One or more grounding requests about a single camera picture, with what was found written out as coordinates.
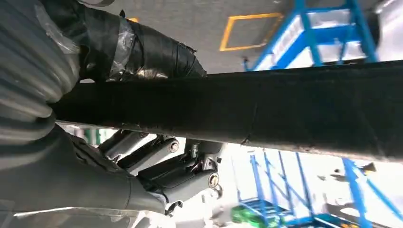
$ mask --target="yellow floor marking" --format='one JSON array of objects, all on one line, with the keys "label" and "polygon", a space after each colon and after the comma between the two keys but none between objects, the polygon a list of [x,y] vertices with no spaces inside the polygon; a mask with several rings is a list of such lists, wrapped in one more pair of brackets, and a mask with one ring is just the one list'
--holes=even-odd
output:
[{"label": "yellow floor marking", "polygon": [[[225,28],[224,35],[222,36],[220,51],[235,51],[235,50],[245,50],[250,48],[259,48],[267,44],[269,38],[273,35],[279,23],[283,20],[283,15],[281,13],[264,13],[264,14],[253,14],[246,16],[231,16],[228,17],[227,27]],[[234,22],[236,20],[245,20],[245,19],[258,19],[258,18],[277,18],[276,22],[274,22],[273,27],[265,36],[263,41],[257,45],[250,46],[242,46],[242,47],[227,47],[228,39],[230,38],[230,33],[232,31],[232,27],[234,26]]]}]

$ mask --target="gray corrugated hose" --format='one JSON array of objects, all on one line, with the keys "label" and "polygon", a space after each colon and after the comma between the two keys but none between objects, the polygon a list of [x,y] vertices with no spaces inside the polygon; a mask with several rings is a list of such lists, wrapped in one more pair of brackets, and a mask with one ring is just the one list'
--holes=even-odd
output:
[{"label": "gray corrugated hose", "polygon": [[0,144],[27,144],[47,135],[55,124],[47,103],[78,80],[66,55],[33,20],[12,2],[0,1]]}]

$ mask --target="black tape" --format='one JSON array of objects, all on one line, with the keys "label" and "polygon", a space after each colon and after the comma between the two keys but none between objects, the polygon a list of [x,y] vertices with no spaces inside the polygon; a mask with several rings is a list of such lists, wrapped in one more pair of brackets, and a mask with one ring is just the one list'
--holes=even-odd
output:
[{"label": "black tape", "polygon": [[129,20],[134,39],[124,69],[111,75],[121,18],[91,9],[77,0],[41,0],[63,35],[80,46],[80,78],[99,81],[201,77],[206,72],[194,50],[164,34]]}]

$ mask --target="gray concrete floor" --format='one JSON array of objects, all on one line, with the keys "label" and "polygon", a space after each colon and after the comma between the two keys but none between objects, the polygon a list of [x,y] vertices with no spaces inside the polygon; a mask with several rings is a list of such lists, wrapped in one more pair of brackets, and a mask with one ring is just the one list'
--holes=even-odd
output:
[{"label": "gray concrete floor", "polygon": [[[360,0],[363,9],[377,0]],[[102,10],[119,14],[124,9],[128,18],[150,26],[198,50],[201,64],[209,74],[243,71],[242,59],[256,59],[262,48],[220,51],[220,44],[228,17],[281,13],[286,16],[293,9],[293,0],[116,0]],[[340,5],[343,0],[307,0],[309,7]],[[227,47],[260,44],[264,37],[278,27],[275,19],[236,20]]]}]

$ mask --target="blue metal stand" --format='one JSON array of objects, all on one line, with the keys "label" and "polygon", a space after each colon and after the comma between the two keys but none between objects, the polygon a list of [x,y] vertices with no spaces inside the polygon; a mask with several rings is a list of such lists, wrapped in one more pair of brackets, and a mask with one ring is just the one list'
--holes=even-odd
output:
[{"label": "blue metal stand", "polygon": [[[340,10],[345,10],[349,13],[349,24],[340,22],[340,24],[335,24],[332,27],[312,27],[309,14],[337,13]],[[300,29],[303,31],[295,34],[296,37],[285,38],[286,31],[289,31],[290,28],[295,30],[295,27],[299,26],[299,20],[302,23]],[[290,39],[293,40],[293,43],[290,44],[287,50],[279,50],[281,48],[277,44],[281,44],[280,46],[282,47],[287,46]],[[340,41],[342,41],[341,50],[338,58],[335,59],[338,64],[343,63],[347,43],[355,41],[361,43],[367,62],[376,62],[378,60],[370,29],[357,0],[345,0],[345,4],[342,6],[328,8],[307,8],[305,0],[295,0],[295,9],[267,44],[261,56],[253,64],[253,67],[248,67],[247,63],[244,62],[244,68],[246,71],[287,68],[306,47],[310,49],[313,66],[323,66],[318,46],[337,45]],[[267,58],[274,58],[275,60],[272,63]]]},{"label": "blue metal stand", "polygon": [[[309,195],[309,190],[307,187],[307,182],[305,179],[305,175],[303,173],[302,169],[302,163],[299,157],[298,153],[295,153],[297,157],[297,162],[298,162],[298,168],[300,171],[302,183],[304,185],[304,193],[305,193],[305,199],[302,198],[297,191],[295,191],[294,188],[290,186],[287,180],[287,174],[285,172],[285,167],[284,167],[284,162],[283,158],[281,156],[281,152],[278,152],[279,158],[280,158],[280,164],[281,164],[281,170],[282,173],[275,172],[283,181],[285,185],[286,192],[283,192],[283,190],[279,187],[277,183],[274,182],[272,175],[273,172],[275,171],[275,167],[270,163],[268,159],[268,154],[264,153],[264,160],[265,160],[265,167],[262,167],[259,162],[256,159],[256,156],[252,154],[250,156],[250,163],[252,165],[252,170],[255,178],[255,184],[256,184],[256,192],[257,192],[257,198],[251,198],[251,199],[242,199],[239,194],[239,189],[238,191],[238,197],[239,197],[239,203],[240,205],[245,206],[246,208],[249,208],[251,211],[255,212],[256,214],[260,215],[263,220],[265,221],[266,225],[268,225],[269,218],[272,217],[277,217],[279,218],[279,221],[283,221],[283,217],[287,215],[292,215],[295,217],[295,211],[292,203],[292,195],[294,195],[308,210],[310,213],[310,217],[305,220],[300,220],[300,219],[294,219],[292,221],[287,222],[284,225],[297,225],[298,223],[303,223],[303,224],[310,224],[315,222],[315,214],[312,209],[312,204],[311,204],[311,199]],[[270,186],[270,193],[271,193],[271,202],[268,202],[265,199],[265,194],[263,191],[263,187],[261,185],[260,181],[260,174],[259,171],[263,171],[267,174],[267,177],[269,179],[269,186]],[[285,198],[288,201],[288,206],[289,209],[282,208],[278,205],[278,196],[277,193],[279,192],[283,198]]]},{"label": "blue metal stand", "polygon": [[343,158],[343,164],[345,168],[345,175],[350,183],[351,196],[354,199],[354,204],[358,212],[360,213],[360,226],[361,228],[371,228],[372,224],[365,217],[366,208],[363,195],[358,185],[358,180],[368,184],[369,188],[375,193],[375,195],[382,201],[382,203],[400,220],[403,222],[403,214],[398,208],[390,202],[390,200],[370,181],[359,168],[356,167],[354,162],[347,158]]}]

